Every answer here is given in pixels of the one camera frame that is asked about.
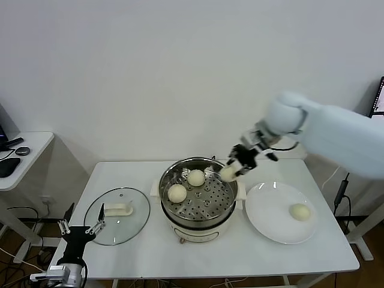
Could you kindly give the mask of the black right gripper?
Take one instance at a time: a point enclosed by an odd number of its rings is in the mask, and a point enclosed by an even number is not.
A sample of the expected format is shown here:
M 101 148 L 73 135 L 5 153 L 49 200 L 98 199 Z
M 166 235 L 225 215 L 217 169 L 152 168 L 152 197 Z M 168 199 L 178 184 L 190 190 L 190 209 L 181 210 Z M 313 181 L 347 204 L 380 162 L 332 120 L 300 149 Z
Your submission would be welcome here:
M 235 145 L 226 162 L 226 166 L 232 166 L 237 170 L 235 172 L 235 177 L 246 175 L 250 170 L 253 170 L 257 167 L 256 156 L 258 152 L 255 149 L 248 149 L 244 145 L 237 144 Z

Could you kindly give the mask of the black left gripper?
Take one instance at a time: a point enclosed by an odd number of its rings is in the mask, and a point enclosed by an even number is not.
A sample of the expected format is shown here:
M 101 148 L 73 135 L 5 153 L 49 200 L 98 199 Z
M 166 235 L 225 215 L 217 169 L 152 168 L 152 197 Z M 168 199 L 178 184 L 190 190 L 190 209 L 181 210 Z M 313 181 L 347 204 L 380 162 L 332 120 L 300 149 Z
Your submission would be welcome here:
M 98 220 L 93 226 L 71 226 L 69 227 L 69 221 L 74 209 L 74 203 L 72 203 L 69 209 L 65 212 L 63 219 L 58 221 L 58 226 L 61 234 L 64 235 L 63 239 L 67 245 L 61 257 L 61 263 L 71 263 L 81 265 L 83 263 L 83 254 L 86 244 L 93 241 L 96 235 L 105 226 L 105 213 L 104 203 L 101 205 Z

